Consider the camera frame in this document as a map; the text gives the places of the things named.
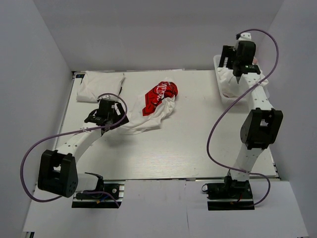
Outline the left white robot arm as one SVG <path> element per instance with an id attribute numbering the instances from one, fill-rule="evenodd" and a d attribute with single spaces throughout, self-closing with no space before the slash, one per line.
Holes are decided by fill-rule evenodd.
<path id="1" fill-rule="evenodd" d="M 91 111 L 82 128 L 54 151 L 46 150 L 41 156 L 38 188 L 63 197 L 75 192 L 88 191 L 94 198 L 104 194 L 102 176 L 77 172 L 76 164 L 85 151 L 102 135 L 129 122 L 125 104 L 101 99 L 99 107 Z"/>

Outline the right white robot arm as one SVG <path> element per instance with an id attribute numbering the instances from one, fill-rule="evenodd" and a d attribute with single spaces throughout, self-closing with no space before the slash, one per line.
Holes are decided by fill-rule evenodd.
<path id="1" fill-rule="evenodd" d="M 242 40 L 235 46 L 224 45 L 219 66 L 233 71 L 239 90 L 250 92 L 245 96 L 250 110 L 241 130 L 242 146 L 239 155 L 228 172 L 229 182 L 224 184 L 224 193 L 231 198 L 242 191 L 249 180 L 249 173 L 259 155 L 276 140 L 283 113 L 275 110 L 269 102 L 261 81 L 260 68 L 253 64 L 256 44 Z"/>

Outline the white Coca-Cola print t-shirt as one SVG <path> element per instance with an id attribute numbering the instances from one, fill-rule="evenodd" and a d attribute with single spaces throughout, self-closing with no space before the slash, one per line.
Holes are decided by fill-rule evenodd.
<path id="1" fill-rule="evenodd" d="M 135 135 L 160 128 L 161 121 L 175 109 L 178 88 L 173 78 L 167 77 L 147 93 L 139 95 L 128 111 L 129 122 L 118 128 L 120 134 Z"/>

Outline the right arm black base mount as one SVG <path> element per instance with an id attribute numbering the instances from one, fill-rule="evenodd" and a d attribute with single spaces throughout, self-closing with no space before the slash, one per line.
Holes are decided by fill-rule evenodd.
<path id="1" fill-rule="evenodd" d="M 209 211 L 254 210 L 254 200 L 250 183 L 244 188 L 225 188 L 222 183 L 205 183 L 202 192 L 207 195 Z"/>

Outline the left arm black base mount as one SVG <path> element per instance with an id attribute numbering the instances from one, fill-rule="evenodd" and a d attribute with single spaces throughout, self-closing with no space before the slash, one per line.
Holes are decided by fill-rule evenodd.
<path id="1" fill-rule="evenodd" d="M 76 192 L 72 208 L 118 209 L 124 196 L 124 181 L 104 181 L 102 191 L 91 194 L 91 191 Z"/>

